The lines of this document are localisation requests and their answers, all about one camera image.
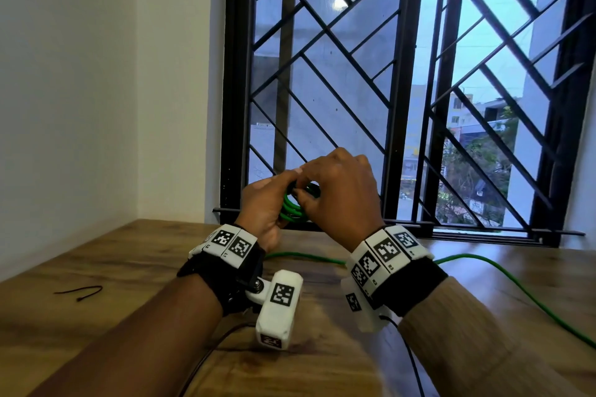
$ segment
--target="wooden table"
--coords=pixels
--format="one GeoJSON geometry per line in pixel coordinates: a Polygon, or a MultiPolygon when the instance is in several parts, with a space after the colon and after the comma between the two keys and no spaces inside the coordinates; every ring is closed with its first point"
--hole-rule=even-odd
{"type": "MultiPolygon", "coordinates": [[[[0,283],[0,395],[26,395],[145,303],[174,277],[187,252],[213,228],[138,220],[0,283]],[[52,294],[94,284],[103,285],[103,291],[79,303],[76,294],[52,294]]],[[[596,338],[596,253],[426,244],[437,258],[472,252],[496,260],[568,323],[596,338]]],[[[282,250],[347,256],[320,233],[286,231],[282,250]]],[[[376,334],[357,331],[339,288],[339,280],[346,276],[343,267],[272,259],[266,262],[265,276],[280,268],[296,271],[305,280],[289,351],[261,348],[250,329],[235,333],[205,363],[188,395],[418,395],[395,329],[388,326],[376,334]]],[[[557,371],[596,395],[596,351],[555,325],[490,265],[458,259],[444,268],[557,371]]],[[[241,318],[225,319],[214,337],[241,318]]],[[[436,395],[426,374],[421,374],[426,395],[436,395]]]]}

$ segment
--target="black wire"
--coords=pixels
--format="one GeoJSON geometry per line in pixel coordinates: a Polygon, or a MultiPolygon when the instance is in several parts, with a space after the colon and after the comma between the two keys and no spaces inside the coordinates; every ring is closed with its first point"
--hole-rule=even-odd
{"type": "Polygon", "coordinates": [[[215,349],[219,346],[219,344],[221,344],[225,340],[226,337],[228,337],[230,334],[232,334],[242,328],[255,327],[255,326],[256,326],[255,323],[241,323],[239,325],[234,326],[233,328],[230,328],[227,331],[227,333],[225,333],[222,337],[220,337],[217,340],[217,342],[215,343],[215,345],[213,345],[213,347],[210,348],[209,351],[207,351],[207,353],[205,353],[205,356],[201,358],[201,361],[198,362],[198,364],[196,365],[194,370],[191,372],[190,376],[186,380],[186,383],[184,383],[182,391],[180,391],[180,394],[178,394],[178,397],[183,397],[184,393],[186,393],[188,387],[192,383],[192,380],[194,379],[195,375],[197,374],[198,370],[201,368],[203,363],[205,361],[207,361],[207,358],[209,357],[209,355],[211,355],[211,353],[213,353],[215,351],[215,349]]]}
{"type": "MultiPolygon", "coordinates": [[[[387,317],[386,315],[380,315],[379,318],[382,318],[383,320],[387,320],[388,322],[391,322],[391,324],[393,324],[395,329],[398,330],[398,324],[396,324],[393,319],[387,317]]],[[[408,355],[410,357],[410,361],[412,362],[413,372],[416,375],[416,382],[418,383],[418,390],[420,391],[420,397],[424,397],[424,389],[422,389],[422,383],[420,381],[420,375],[418,375],[418,368],[416,367],[416,362],[413,360],[412,350],[410,350],[410,347],[403,336],[402,336],[402,340],[404,341],[404,344],[406,345],[406,349],[408,350],[408,355]]]]}
{"type": "Polygon", "coordinates": [[[72,290],[64,290],[62,292],[54,292],[54,294],[77,292],[78,290],[85,290],[86,288],[96,288],[97,290],[93,293],[90,293],[89,295],[85,295],[84,297],[78,297],[76,299],[77,302],[83,301],[85,298],[89,298],[89,297],[95,295],[96,293],[100,293],[103,290],[104,286],[85,286],[84,288],[74,288],[72,290]]]}

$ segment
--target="white wall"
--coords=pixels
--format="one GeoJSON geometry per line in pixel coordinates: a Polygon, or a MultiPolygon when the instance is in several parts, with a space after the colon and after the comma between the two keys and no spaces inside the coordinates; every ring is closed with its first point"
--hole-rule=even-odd
{"type": "Polygon", "coordinates": [[[0,280],[136,218],[135,0],[0,0],[0,280]]]}
{"type": "Polygon", "coordinates": [[[137,0],[140,218],[214,221],[225,0],[137,0]]]}
{"type": "Polygon", "coordinates": [[[565,229],[586,233],[585,237],[563,236],[564,248],[596,250],[596,60],[584,118],[584,130],[577,153],[577,164],[565,229]]]}

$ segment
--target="coiled green cable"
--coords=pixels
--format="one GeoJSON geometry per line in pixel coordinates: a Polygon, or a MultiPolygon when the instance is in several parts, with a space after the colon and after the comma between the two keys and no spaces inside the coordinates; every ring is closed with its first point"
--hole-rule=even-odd
{"type": "MultiPolygon", "coordinates": [[[[290,221],[292,223],[298,223],[308,220],[308,217],[306,216],[306,213],[304,213],[304,211],[302,210],[302,207],[300,207],[298,204],[294,204],[289,198],[295,186],[295,182],[291,183],[288,186],[288,189],[286,190],[286,195],[284,197],[284,203],[282,204],[281,212],[279,213],[279,217],[282,220],[290,221]]],[[[321,189],[317,184],[309,183],[306,186],[306,191],[315,198],[319,198],[321,196],[321,189]]]]}
{"type": "MultiPolygon", "coordinates": [[[[319,261],[319,262],[329,262],[331,264],[346,265],[346,261],[343,261],[341,259],[325,258],[324,256],[311,255],[311,254],[307,254],[307,253],[298,253],[298,252],[294,252],[294,251],[282,251],[279,253],[270,253],[265,256],[265,259],[283,258],[283,257],[306,258],[306,259],[312,259],[314,261],[319,261]]],[[[522,286],[522,284],[517,280],[517,278],[515,278],[515,276],[513,276],[511,273],[509,273],[505,268],[503,268],[501,265],[497,264],[495,261],[492,261],[489,258],[485,258],[484,256],[463,253],[463,254],[457,254],[457,255],[453,255],[453,256],[447,256],[446,258],[443,258],[443,259],[437,259],[435,261],[435,264],[439,265],[439,264],[443,264],[443,263],[449,262],[449,261],[454,261],[455,259],[460,259],[460,258],[478,259],[479,261],[488,262],[490,265],[496,267],[507,278],[509,278],[511,281],[513,281],[513,283],[518,288],[520,288],[520,290],[523,293],[525,293],[530,300],[532,300],[534,303],[536,303],[536,305],[541,310],[543,310],[547,314],[548,317],[552,318],[559,326],[561,326],[563,329],[567,330],[569,333],[571,333],[572,335],[577,337],[580,341],[582,341],[582,342],[588,344],[590,347],[596,349],[596,342],[594,342],[592,339],[590,339],[584,333],[573,328],[570,324],[566,323],[563,319],[561,319],[559,316],[557,316],[552,310],[550,310],[547,307],[547,305],[545,305],[544,303],[541,303],[535,296],[533,296],[530,292],[528,292],[528,290],[522,286]]]]}

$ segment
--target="beige sleeve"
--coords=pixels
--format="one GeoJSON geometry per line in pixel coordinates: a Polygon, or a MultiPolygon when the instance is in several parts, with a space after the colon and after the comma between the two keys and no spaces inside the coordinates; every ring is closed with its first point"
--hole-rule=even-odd
{"type": "Polygon", "coordinates": [[[452,277],[406,314],[399,332],[443,397],[584,395],[452,277]]]}

